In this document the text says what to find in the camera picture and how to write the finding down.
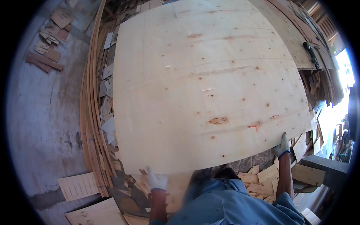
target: wood scrap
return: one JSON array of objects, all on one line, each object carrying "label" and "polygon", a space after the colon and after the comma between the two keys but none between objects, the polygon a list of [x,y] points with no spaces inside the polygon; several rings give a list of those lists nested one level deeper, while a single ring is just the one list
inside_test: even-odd
[{"label": "wood scrap", "polygon": [[38,53],[40,53],[41,55],[49,51],[48,49],[43,49],[43,48],[38,47],[38,46],[35,46],[34,50],[37,51]]},{"label": "wood scrap", "polygon": [[260,165],[256,165],[256,166],[253,166],[253,167],[249,170],[248,174],[258,174],[259,171],[260,171]]},{"label": "wood scrap", "polygon": [[301,214],[311,225],[319,225],[321,223],[321,220],[309,208],[304,209]]},{"label": "wood scrap", "polygon": [[51,59],[48,59],[44,56],[40,56],[40,55],[36,55],[32,52],[29,52],[28,53],[28,57],[30,57],[31,59],[34,59],[36,61],[39,61],[43,64],[46,64],[48,66],[51,66],[52,68],[55,68],[59,71],[62,71],[64,69],[64,65],[61,65],[61,64],[57,64],[57,63],[54,63]]},{"label": "wood scrap", "polygon": [[58,35],[57,35],[58,38],[60,38],[64,41],[66,41],[68,36],[69,36],[69,32],[66,31],[65,29],[59,30]]},{"label": "wood scrap", "polygon": [[257,192],[260,194],[273,194],[273,188],[266,187],[258,184],[250,184],[249,187],[246,189],[248,192]]},{"label": "wood scrap", "polygon": [[58,182],[67,202],[99,193],[92,172],[59,178]]},{"label": "wood scrap", "polygon": [[68,32],[70,32],[71,29],[72,29],[71,24],[66,25],[66,26],[64,27],[64,29],[67,30]]},{"label": "wood scrap", "polygon": [[61,53],[54,49],[49,48],[48,52],[45,52],[43,55],[55,62],[58,62],[60,59]]},{"label": "wood scrap", "polygon": [[258,199],[263,200],[263,199],[264,199],[264,196],[261,194],[261,195],[256,196],[255,198],[258,198]]},{"label": "wood scrap", "polygon": [[324,182],[325,171],[295,164],[291,168],[292,177],[295,180],[320,187]]},{"label": "wood scrap", "polygon": [[26,57],[25,61],[36,65],[40,69],[43,69],[46,73],[49,73],[51,70],[51,66],[48,66],[42,62],[36,61],[36,60],[30,58],[29,56]]},{"label": "wood scrap", "polygon": [[118,189],[118,191],[131,197],[131,187],[129,188],[129,190],[120,190],[120,189]]},{"label": "wood scrap", "polygon": [[114,34],[113,32],[108,33],[108,36],[106,37],[106,40],[105,40],[104,49],[110,48],[111,38],[112,38],[113,34]]},{"label": "wood scrap", "polygon": [[148,199],[148,193],[146,193],[146,191],[144,191],[144,189],[140,186],[140,184],[138,182],[134,183],[134,186],[139,189],[140,191],[142,191],[145,194],[145,197]]},{"label": "wood scrap", "polygon": [[73,16],[70,11],[57,8],[51,15],[51,19],[62,29],[73,21]]},{"label": "wood scrap", "polygon": [[134,216],[128,213],[124,213],[124,218],[129,225],[148,225],[149,218]]},{"label": "wood scrap", "polygon": [[307,146],[306,146],[306,134],[301,134],[299,140],[295,143],[293,147],[296,160],[299,162],[302,156],[305,154]]},{"label": "wood scrap", "polygon": [[89,224],[89,221],[91,221],[92,225],[127,225],[114,198],[109,198],[89,207],[65,213],[65,216],[71,225],[85,225]]},{"label": "wood scrap", "polygon": [[125,174],[124,186],[129,187],[129,175]]},{"label": "wood scrap", "polygon": [[119,161],[112,161],[112,162],[113,162],[113,164],[114,164],[115,170],[122,171],[121,165],[120,165],[120,162],[119,162]]},{"label": "wood scrap", "polygon": [[139,212],[140,209],[132,198],[122,198],[119,204],[121,211]]},{"label": "wood scrap", "polygon": [[265,180],[267,180],[268,178],[273,177],[277,173],[278,173],[278,168],[276,167],[276,164],[272,164],[271,166],[269,166],[265,170],[259,172],[257,174],[257,176],[259,178],[259,182],[262,183]]}]

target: person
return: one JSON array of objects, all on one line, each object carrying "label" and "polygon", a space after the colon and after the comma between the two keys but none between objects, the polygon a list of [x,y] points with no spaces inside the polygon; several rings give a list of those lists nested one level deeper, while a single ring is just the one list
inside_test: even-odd
[{"label": "person", "polygon": [[292,202],[293,183],[286,133],[273,151],[279,159],[279,183],[273,204],[248,195],[243,182],[231,168],[220,170],[215,178],[210,178],[211,169],[205,169],[193,173],[183,206],[169,221],[165,210],[167,177],[155,175],[148,167],[152,195],[150,225],[305,224]]}]

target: blue shirt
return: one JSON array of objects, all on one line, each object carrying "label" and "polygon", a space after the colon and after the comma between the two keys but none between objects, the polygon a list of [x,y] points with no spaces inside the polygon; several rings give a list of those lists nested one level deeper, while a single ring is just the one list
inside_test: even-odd
[{"label": "blue shirt", "polygon": [[[283,193],[273,203],[254,198],[247,193],[241,180],[230,179],[234,190],[226,190],[222,179],[209,179],[203,183],[200,196],[193,199],[196,186],[190,186],[184,196],[183,207],[171,217],[167,225],[255,225],[255,224],[305,224],[295,209],[288,193]],[[150,225],[163,225],[152,220]]]}]

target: wooden plank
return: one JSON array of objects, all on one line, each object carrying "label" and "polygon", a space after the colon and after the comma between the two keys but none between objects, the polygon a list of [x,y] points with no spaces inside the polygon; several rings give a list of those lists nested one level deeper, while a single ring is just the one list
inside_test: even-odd
[{"label": "wooden plank", "polygon": [[279,171],[278,171],[278,168],[276,167],[276,164],[272,164],[265,170],[259,172],[257,174],[257,177],[259,178],[259,182],[262,183],[265,180],[267,180],[268,178],[275,176],[278,172]]},{"label": "wooden plank", "polygon": [[116,205],[114,198],[109,198],[92,206],[65,213],[71,225],[127,225]]},{"label": "wooden plank", "polygon": [[120,208],[125,212],[139,212],[140,209],[136,202],[132,198],[122,198],[120,202]]},{"label": "wooden plank", "polygon": [[49,48],[48,50],[49,51],[47,53],[45,52],[43,55],[55,62],[58,62],[60,59],[61,53],[54,49],[51,49],[51,48]]},{"label": "wooden plank", "polygon": [[296,142],[293,147],[296,160],[299,162],[302,156],[305,154],[307,146],[306,146],[306,134],[302,134],[299,140]]},{"label": "wooden plank", "polygon": [[273,194],[273,188],[272,187],[266,187],[258,184],[250,184],[249,187],[246,189],[249,192],[257,192],[261,194]]},{"label": "wooden plank", "polygon": [[59,178],[58,182],[67,202],[99,193],[92,172]]},{"label": "wooden plank", "polygon": [[57,64],[57,63],[54,63],[54,61],[52,61],[51,59],[48,59],[44,56],[40,56],[40,55],[36,55],[32,52],[29,52],[28,53],[28,56],[36,61],[39,61],[43,64],[46,64],[48,66],[51,66],[59,71],[62,71],[64,69],[64,65],[61,65],[61,64]]},{"label": "wooden plank", "polygon": [[156,174],[222,165],[311,125],[292,56],[247,0],[177,1],[140,13],[120,24],[115,58],[114,117],[126,174],[148,165]]},{"label": "wooden plank", "polygon": [[149,218],[134,216],[124,213],[124,218],[129,225],[149,225]]},{"label": "wooden plank", "polygon": [[309,208],[304,209],[301,214],[311,225],[318,225],[321,220]]},{"label": "wooden plank", "polygon": [[291,168],[292,177],[295,180],[320,187],[324,182],[325,171],[295,164]]},{"label": "wooden plank", "polygon": [[43,64],[42,62],[36,61],[36,60],[30,58],[29,56],[26,57],[25,61],[36,65],[40,69],[43,69],[46,73],[49,73],[51,70],[51,66],[48,66],[46,64]]}]

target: hand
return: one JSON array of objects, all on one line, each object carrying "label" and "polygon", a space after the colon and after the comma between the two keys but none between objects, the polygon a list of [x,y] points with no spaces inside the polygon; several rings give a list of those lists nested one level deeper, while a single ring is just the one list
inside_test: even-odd
[{"label": "hand", "polygon": [[289,152],[289,142],[286,138],[286,132],[283,133],[281,144],[273,148],[274,155],[279,159],[285,152]]},{"label": "hand", "polygon": [[148,179],[149,179],[149,185],[151,188],[151,191],[155,188],[161,189],[166,191],[166,185],[167,185],[167,176],[166,175],[156,175],[154,174],[153,170],[148,168]]}]

